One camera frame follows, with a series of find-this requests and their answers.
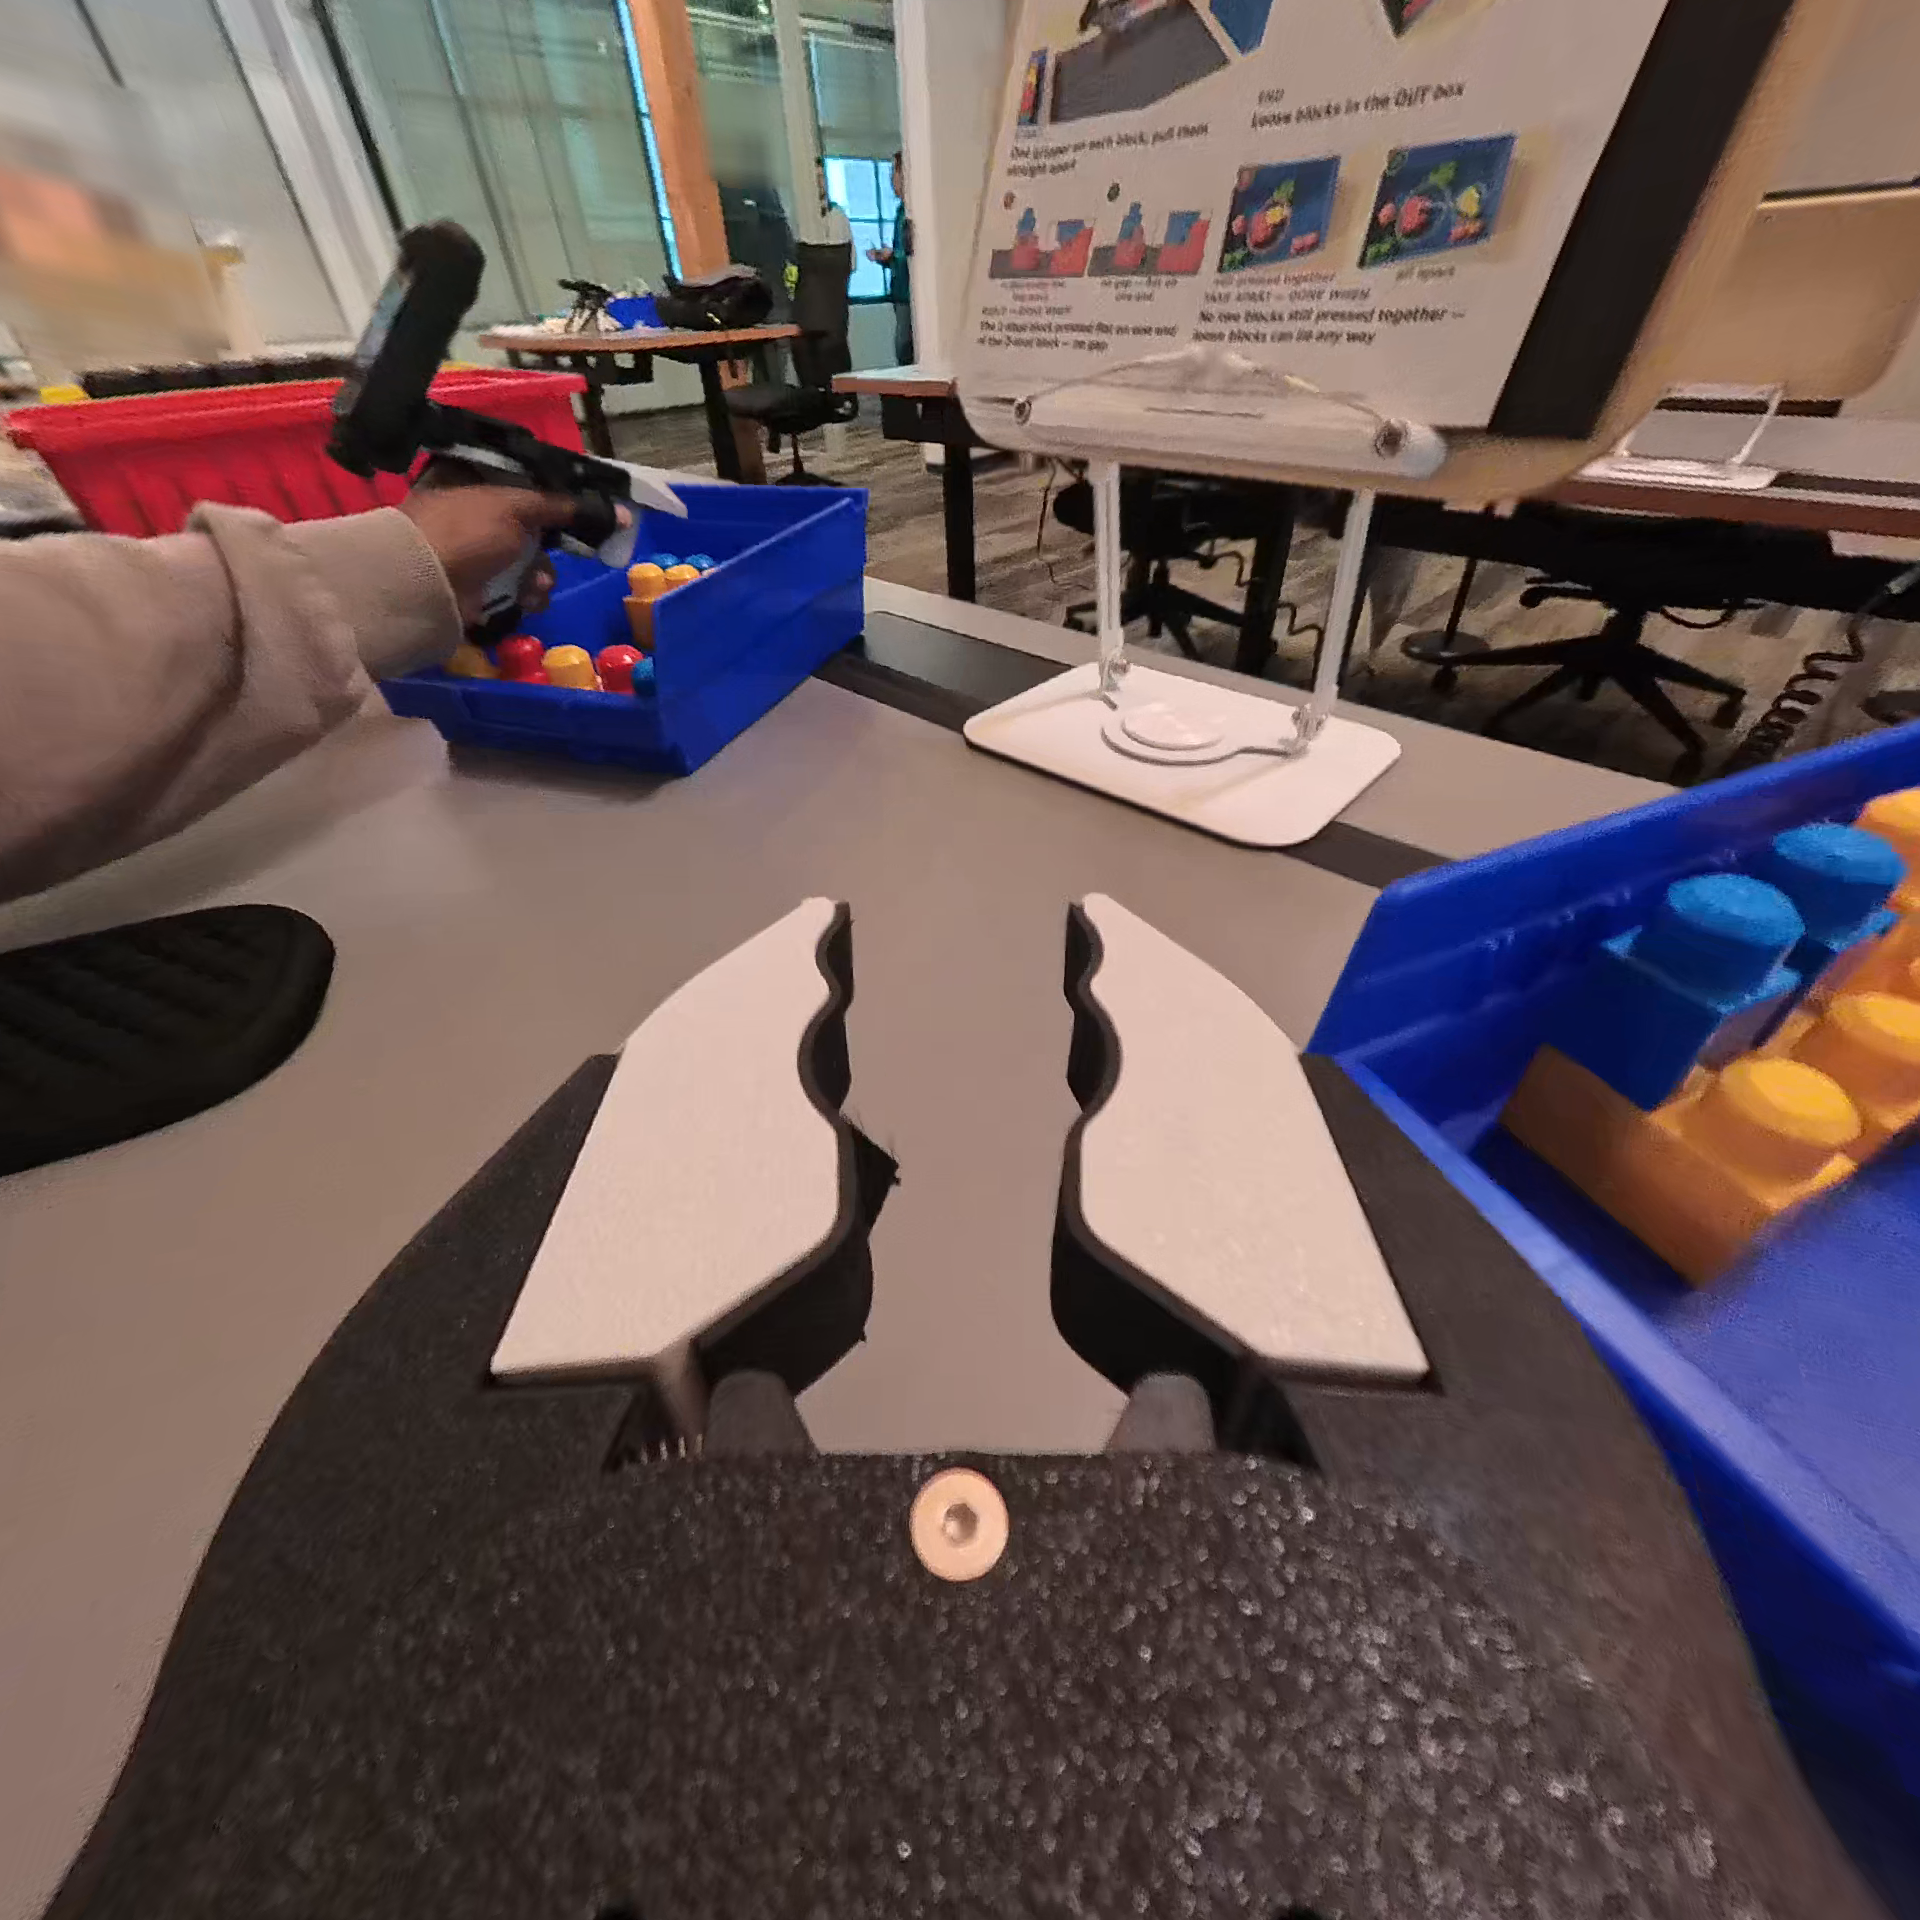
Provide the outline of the black wrist rest pad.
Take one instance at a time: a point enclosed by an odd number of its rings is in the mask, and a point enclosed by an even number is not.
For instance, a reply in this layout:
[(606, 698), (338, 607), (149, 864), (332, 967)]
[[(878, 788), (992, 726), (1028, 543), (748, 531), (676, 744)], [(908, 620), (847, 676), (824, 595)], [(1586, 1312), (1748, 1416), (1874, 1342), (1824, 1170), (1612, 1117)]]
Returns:
[(325, 925), (228, 902), (1, 955), (1, 1173), (198, 1117), (284, 1068), (329, 997)]

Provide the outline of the wooden sign board with paper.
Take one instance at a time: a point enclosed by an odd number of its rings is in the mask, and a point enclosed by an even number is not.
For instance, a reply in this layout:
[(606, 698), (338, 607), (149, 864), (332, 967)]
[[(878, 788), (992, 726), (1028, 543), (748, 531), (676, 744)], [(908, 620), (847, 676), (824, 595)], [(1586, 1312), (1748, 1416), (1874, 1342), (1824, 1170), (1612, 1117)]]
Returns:
[(1024, 4), (970, 431), (1493, 506), (1682, 376), (1861, 4)]

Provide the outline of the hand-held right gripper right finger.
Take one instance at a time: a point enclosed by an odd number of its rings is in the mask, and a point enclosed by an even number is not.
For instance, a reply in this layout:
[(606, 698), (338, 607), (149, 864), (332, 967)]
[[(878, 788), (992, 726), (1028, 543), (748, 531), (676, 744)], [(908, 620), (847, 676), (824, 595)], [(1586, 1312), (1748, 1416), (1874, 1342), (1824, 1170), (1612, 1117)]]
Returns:
[(1071, 902), (1049, 1304), (1111, 1386), (1425, 1388), (1433, 1365), (1290, 1036), (1113, 895)]

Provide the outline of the plain wooden board on stand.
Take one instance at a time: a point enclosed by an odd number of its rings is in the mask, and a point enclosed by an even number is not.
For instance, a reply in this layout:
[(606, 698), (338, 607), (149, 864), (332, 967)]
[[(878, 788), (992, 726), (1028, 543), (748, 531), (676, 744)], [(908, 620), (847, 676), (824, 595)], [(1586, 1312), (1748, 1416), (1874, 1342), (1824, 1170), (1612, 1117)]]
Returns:
[(1869, 389), (1901, 347), (1917, 301), (1917, 183), (1766, 197), (1682, 340), (1658, 411), (1748, 420), (1721, 455), (1636, 445), (1646, 415), (1586, 478), (1752, 493), (1769, 487), (1772, 428), (1786, 410)]

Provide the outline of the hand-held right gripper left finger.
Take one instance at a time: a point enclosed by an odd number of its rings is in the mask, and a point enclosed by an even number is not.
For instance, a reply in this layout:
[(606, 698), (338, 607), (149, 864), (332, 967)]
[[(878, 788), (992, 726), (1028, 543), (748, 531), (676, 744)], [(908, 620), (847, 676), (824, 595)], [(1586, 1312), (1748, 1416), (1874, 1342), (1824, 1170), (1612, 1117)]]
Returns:
[(669, 1445), (734, 1375), (797, 1399), (864, 1339), (898, 1163), (847, 1115), (847, 902), (801, 898), (623, 1040), (497, 1335), (503, 1388), (625, 1386)]

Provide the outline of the wooden pillar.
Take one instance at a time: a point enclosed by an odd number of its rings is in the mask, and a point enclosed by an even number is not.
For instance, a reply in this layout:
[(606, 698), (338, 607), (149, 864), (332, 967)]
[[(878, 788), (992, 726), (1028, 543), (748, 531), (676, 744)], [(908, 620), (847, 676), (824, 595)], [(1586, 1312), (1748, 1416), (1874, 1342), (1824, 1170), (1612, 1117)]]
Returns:
[(729, 264), (729, 240), (688, 4), (625, 2), (625, 12), (674, 228), (676, 275), (698, 279)]

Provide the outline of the black plastic bin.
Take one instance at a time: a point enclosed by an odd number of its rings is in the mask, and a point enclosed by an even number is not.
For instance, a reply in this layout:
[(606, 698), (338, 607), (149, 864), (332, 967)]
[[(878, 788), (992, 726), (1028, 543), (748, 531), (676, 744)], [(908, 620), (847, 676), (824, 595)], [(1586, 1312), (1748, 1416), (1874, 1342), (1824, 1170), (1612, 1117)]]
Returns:
[(350, 370), (342, 351), (284, 351), (215, 360), (95, 367), (77, 375), (86, 400), (118, 400), (157, 392), (225, 390), (338, 382)]

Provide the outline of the blue plastic bin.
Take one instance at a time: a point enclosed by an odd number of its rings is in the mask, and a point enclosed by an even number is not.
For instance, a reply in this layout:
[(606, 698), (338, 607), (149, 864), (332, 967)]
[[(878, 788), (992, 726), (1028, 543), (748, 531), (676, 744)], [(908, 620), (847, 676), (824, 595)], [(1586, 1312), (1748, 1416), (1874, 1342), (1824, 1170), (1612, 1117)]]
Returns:
[(862, 487), (672, 483), (684, 512), (639, 510), (631, 557), (554, 555), (542, 614), (512, 628), (599, 658), (632, 643), (631, 570), (695, 567), (655, 599), (648, 668), (629, 691), (472, 678), (439, 668), (380, 686), (448, 744), (685, 778), (864, 630), (871, 493)]
[(1614, 1368), (1815, 1799), (1894, 1916), (1916, 1916), (1917, 1868), (1916, 1146), (1690, 1288), (1494, 1131), (1605, 934), (1669, 882), (1852, 821), (1916, 772), (1906, 724), (1397, 879), (1310, 1037)]

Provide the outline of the person's left hand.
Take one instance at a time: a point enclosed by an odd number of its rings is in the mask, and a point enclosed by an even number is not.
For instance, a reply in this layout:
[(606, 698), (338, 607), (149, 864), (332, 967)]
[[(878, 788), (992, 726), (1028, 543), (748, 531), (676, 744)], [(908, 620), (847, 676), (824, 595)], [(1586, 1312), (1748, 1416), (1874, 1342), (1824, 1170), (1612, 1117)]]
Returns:
[(544, 536), (564, 532), (576, 506), (528, 487), (417, 487), (400, 514), (439, 562), (462, 628), (472, 630), (505, 592), (519, 614), (544, 613), (554, 587)]

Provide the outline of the blue one-stud mega block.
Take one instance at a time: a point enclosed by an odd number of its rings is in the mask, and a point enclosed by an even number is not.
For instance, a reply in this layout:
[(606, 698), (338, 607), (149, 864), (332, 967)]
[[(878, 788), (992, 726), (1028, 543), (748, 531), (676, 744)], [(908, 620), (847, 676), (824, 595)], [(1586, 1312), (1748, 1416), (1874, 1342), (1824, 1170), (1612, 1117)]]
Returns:
[(1760, 1044), (1794, 997), (1805, 934), (1776, 885), (1708, 874), (1670, 885), (1647, 918), (1602, 947), (1581, 1037), (1591, 1069), (1640, 1110), (1661, 1109), (1697, 1069)]
[(1786, 955), (1804, 990), (1845, 976), (1897, 922), (1892, 898), (1906, 877), (1901, 854), (1874, 831), (1808, 823), (1777, 831), (1750, 875), (1783, 894), (1804, 933)]

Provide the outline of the black office chair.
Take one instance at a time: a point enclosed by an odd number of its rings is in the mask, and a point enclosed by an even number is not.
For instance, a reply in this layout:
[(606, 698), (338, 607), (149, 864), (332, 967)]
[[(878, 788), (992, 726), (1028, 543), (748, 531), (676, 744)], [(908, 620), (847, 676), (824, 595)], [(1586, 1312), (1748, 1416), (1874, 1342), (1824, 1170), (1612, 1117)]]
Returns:
[(1674, 742), (1673, 772), (1693, 779), (1708, 759), (1708, 738), (1682, 715), (1673, 688), (1712, 698), (1710, 726), (1730, 730), (1743, 712), (1742, 684), (1661, 653), (1647, 644), (1646, 627), (1658, 618), (1690, 632), (1714, 632), (1760, 602), (1725, 590), (1688, 592), (1687, 581), (1626, 559), (1599, 559), (1574, 571), (1538, 571), (1520, 590), (1524, 607), (1572, 604), (1599, 607), (1596, 630), (1560, 640), (1527, 640), (1489, 644), (1466, 635), (1461, 620), (1481, 557), (1464, 557), (1447, 624), (1402, 640), (1400, 653), (1429, 670), (1430, 693), (1449, 698), (1461, 678), (1474, 670), (1532, 670), (1533, 680), (1510, 702), (1493, 708), (1481, 726), (1486, 735), (1503, 735), (1527, 710), (1551, 700), (1591, 704), (1605, 688), (1622, 693), (1658, 731)]
[[(1200, 658), (1192, 622), (1237, 632), (1237, 670), (1262, 674), (1274, 652), (1274, 628), (1289, 543), (1298, 516), (1293, 487), (1231, 483), (1169, 470), (1120, 470), (1120, 620), (1143, 622), (1152, 640), (1172, 640)], [(1239, 607), (1225, 607), (1172, 579), (1178, 562), (1210, 570), (1230, 547), (1247, 543), (1250, 571)]]
[(794, 338), (785, 342), (789, 379), (764, 379), (726, 392), (735, 423), (757, 428), (770, 452), (789, 451), (790, 463), (774, 474), (776, 487), (828, 487), (831, 480), (809, 470), (801, 459), (806, 435), (847, 426), (856, 415), (856, 395), (834, 382), (852, 370), (847, 344), (847, 282), (855, 268), (852, 244), (799, 244), (797, 284), (790, 294)]

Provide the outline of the person's left forearm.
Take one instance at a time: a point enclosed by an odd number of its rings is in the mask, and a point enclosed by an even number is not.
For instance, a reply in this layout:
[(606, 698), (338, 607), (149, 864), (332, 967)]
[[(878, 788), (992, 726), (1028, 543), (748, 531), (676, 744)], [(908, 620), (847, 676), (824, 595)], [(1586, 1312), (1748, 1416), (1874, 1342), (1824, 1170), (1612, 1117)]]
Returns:
[(398, 510), (205, 503), (165, 536), (7, 542), (1, 898), (189, 827), (462, 637), (445, 570)]

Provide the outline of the black bag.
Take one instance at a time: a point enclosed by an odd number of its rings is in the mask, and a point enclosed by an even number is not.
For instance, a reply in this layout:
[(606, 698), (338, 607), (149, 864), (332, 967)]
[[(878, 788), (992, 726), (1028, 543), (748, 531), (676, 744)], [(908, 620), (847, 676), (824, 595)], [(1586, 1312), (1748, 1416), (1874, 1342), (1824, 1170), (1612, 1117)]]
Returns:
[(654, 291), (655, 325), (672, 332), (757, 330), (774, 316), (776, 294), (754, 269), (726, 263), (719, 271), (664, 271)]

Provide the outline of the pile of colourful mega blocks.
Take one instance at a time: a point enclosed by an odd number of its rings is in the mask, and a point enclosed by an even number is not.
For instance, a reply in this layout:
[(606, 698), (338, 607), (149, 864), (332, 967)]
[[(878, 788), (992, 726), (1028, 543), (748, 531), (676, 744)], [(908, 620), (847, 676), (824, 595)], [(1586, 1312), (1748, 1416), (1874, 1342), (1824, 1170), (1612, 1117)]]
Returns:
[(554, 557), (544, 611), (493, 640), (462, 643), (444, 663), (457, 680), (505, 680), (639, 698), (655, 686), (661, 605), (718, 570), (706, 550), (658, 554), (625, 567)]

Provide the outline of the red plastic bin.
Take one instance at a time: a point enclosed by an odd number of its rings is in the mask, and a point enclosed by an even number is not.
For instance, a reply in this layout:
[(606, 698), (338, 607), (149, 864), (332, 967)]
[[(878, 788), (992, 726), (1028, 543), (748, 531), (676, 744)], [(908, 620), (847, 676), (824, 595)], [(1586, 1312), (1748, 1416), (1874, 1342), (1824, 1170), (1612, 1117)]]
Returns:
[(200, 503), (312, 520), (393, 508), (408, 476), (329, 459), (338, 379), (44, 403), (5, 420), (90, 532), (167, 536)]

